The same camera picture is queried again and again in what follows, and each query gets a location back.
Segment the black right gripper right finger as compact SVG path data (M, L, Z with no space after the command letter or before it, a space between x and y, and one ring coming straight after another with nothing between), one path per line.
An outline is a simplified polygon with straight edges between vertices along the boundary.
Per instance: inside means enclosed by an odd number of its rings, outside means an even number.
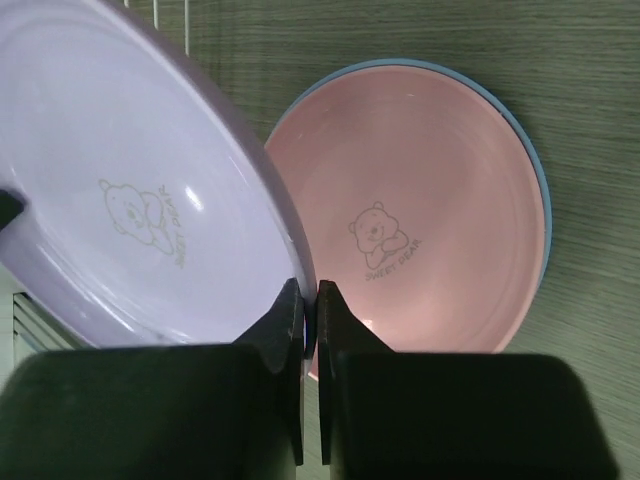
M334 479L616 479L576 372L540 354L402 353L318 293L322 461Z

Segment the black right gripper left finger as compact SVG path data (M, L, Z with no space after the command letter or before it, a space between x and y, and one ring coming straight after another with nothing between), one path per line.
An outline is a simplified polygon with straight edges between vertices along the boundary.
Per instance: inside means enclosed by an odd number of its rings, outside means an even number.
M59 350L1 396L5 479L292 479L303 300L287 281L228 344Z

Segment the purple plate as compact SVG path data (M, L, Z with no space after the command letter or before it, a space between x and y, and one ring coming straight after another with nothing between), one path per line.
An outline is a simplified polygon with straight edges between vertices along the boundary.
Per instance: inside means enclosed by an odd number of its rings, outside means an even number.
M95 347L236 340L296 279L291 198L240 111L110 1L1 5L1 185L26 211L1 261Z

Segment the pink plate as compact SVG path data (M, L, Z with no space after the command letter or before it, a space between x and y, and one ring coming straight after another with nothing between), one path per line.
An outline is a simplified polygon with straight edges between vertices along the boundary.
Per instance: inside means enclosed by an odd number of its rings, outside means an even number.
M499 352L550 252L536 149L489 90L450 68L380 59L340 69L282 114L267 151L316 275L389 347Z

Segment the blue plate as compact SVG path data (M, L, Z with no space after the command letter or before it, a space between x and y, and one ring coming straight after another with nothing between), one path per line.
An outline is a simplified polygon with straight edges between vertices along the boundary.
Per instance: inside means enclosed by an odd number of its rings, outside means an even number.
M538 285L542 284L544 275L547 270L547 266L549 263L549 258L551 254L552 247L552 235L553 235L553 211L552 211L552 200L550 195L550 189L548 180L544 171L543 163L539 157L538 151L536 150L530 136L527 134L521 123L514 116L514 114L509 110L509 108L492 92L486 89L484 86L480 85L475 80L469 78L468 76L457 72L451 68L448 68L443 65L439 65L433 62L419 60L419 59L410 59L410 58L379 58L357 62L351 65L347 65L343 68L340 68L320 80L316 81L309 88L304 90L284 111L284 113L280 116L278 121L275 123L275 126L272 129L270 136L276 130L276 127L280 125L280 123L285 119L285 117L307 96L318 90L320 87L325 84L336 80L344 75L357 72L360 70L377 68L383 66L403 66L410 68L422 68L429 71L434 71L436 73L445 75L450 77L463 85L467 86L475 93L479 94L483 97L488 103L492 105L494 109L496 109L502 118L507 121L510 127L514 130L516 135L518 136L520 142L522 143L525 151L531 160L532 167L535 171L536 178L539 185L539 190L541 194L541 199L543 203L543 211L544 211L544 226L545 226L545 241L544 241L544 252L543 252L543 264L540 270L540 275L538 279Z

